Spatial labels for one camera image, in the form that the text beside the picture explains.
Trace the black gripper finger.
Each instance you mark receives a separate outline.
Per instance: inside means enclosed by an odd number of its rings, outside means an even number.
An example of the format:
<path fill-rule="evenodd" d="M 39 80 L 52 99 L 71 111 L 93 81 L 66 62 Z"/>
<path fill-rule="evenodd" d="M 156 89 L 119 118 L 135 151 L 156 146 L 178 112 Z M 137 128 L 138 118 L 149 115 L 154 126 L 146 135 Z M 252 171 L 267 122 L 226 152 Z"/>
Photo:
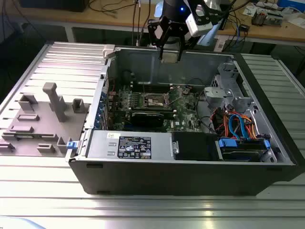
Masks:
<path fill-rule="evenodd" d="M 182 53 L 185 49 L 185 35 L 189 32 L 188 26 L 186 23 L 177 23 L 177 34 L 179 38 L 179 53 L 177 57 L 177 61 L 181 60 Z"/>
<path fill-rule="evenodd" d="M 159 28 L 162 29 L 160 38 L 157 38 L 155 32 Z M 168 40 L 168 19 L 160 18 L 159 20 L 148 20 L 148 33 L 150 37 L 151 44 L 160 49 L 159 59 L 163 59 L 164 45 Z"/>

